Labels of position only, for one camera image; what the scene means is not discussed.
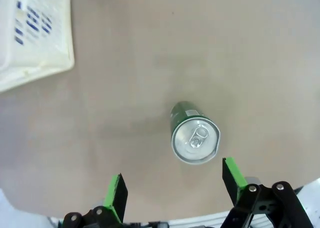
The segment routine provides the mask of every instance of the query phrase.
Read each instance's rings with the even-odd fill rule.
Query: green can
[[[178,102],[171,110],[170,125],[171,146],[181,161],[198,165],[217,154],[220,131],[193,103]]]

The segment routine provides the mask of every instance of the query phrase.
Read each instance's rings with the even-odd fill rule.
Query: screw
[[[277,184],[276,185],[276,188],[279,190],[279,191],[282,191],[284,189],[284,186],[282,184]]]
[[[249,191],[256,192],[257,191],[257,187],[251,185],[251,186],[249,186]]]

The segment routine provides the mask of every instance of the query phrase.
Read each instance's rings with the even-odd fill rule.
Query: green gripper pad
[[[111,210],[119,223],[124,221],[128,190],[121,174],[114,175],[109,183],[103,206]]]
[[[233,157],[222,159],[222,179],[229,193],[233,205],[240,198],[242,190],[248,185],[246,179],[238,169]]]

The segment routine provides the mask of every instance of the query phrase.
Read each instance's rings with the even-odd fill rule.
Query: pull tab
[[[205,128],[205,126],[202,124],[198,125],[198,127],[194,130],[189,140],[191,147],[199,148],[202,145],[202,143],[206,140],[208,135],[209,132],[207,128]]]

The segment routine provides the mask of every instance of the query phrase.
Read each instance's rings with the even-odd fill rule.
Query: beige table surface
[[[320,177],[320,0],[71,0],[73,70],[0,94],[0,187],[18,208],[87,212],[113,174],[126,221],[232,203],[222,158],[294,188]],[[197,104],[221,130],[179,161],[169,116]]]

